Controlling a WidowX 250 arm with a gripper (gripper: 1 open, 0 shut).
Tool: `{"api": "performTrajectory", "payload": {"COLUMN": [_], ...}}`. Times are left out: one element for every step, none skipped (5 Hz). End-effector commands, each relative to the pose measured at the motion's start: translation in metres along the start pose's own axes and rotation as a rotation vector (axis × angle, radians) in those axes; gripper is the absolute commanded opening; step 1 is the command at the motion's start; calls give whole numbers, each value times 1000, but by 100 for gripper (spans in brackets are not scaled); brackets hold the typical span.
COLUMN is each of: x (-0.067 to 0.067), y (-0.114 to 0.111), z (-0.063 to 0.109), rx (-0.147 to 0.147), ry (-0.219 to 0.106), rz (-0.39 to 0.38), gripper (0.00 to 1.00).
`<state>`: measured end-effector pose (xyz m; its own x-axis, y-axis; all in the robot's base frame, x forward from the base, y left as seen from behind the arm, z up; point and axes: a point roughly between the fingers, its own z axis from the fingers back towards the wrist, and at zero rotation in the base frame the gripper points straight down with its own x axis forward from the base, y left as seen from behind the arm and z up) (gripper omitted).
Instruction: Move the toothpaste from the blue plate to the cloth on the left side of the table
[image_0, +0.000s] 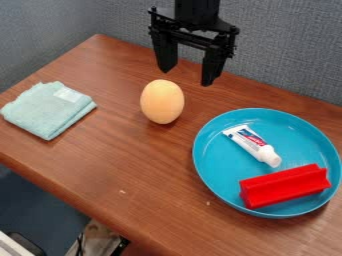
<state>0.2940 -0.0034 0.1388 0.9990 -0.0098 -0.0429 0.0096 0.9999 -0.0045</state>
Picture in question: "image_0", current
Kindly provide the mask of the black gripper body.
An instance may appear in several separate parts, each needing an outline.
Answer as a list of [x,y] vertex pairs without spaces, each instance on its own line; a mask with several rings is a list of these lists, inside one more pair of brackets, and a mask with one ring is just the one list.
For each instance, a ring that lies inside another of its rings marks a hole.
[[150,35],[156,49],[185,44],[201,50],[235,49],[239,28],[219,18],[221,0],[175,0],[172,8],[152,6]]

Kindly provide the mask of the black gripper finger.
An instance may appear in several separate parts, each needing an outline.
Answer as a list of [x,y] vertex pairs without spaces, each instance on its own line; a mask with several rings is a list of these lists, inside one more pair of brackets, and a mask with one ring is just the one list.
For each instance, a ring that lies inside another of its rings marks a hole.
[[225,47],[207,48],[202,61],[202,85],[210,86],[221,76],[227,59],[227,49]]
[[151,33],[159,69],[167,73],[178,64],[178,42],[170,34]]

